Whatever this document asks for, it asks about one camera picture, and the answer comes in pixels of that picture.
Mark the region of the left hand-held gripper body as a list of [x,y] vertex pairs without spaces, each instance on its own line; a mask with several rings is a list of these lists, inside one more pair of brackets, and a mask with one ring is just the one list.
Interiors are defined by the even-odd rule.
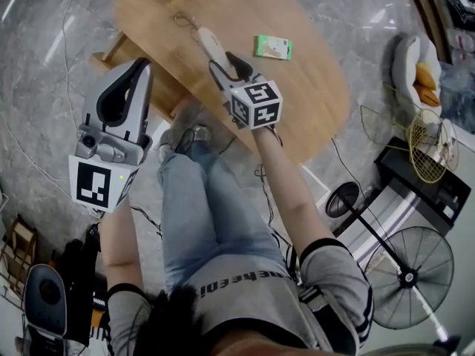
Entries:
[[143,134],[133,143],[81,124],[68,157],[71,198],[87,208],[112,212],[128,195],[152,145]]

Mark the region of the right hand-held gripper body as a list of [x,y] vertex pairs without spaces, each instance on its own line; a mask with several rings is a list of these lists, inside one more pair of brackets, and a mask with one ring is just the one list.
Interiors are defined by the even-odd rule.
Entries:
[[272,127],[281,120],[283,98],[275,81],[262,75],[237,87],[226,87],[223,95],[229,102],[232,117],[251,130]]

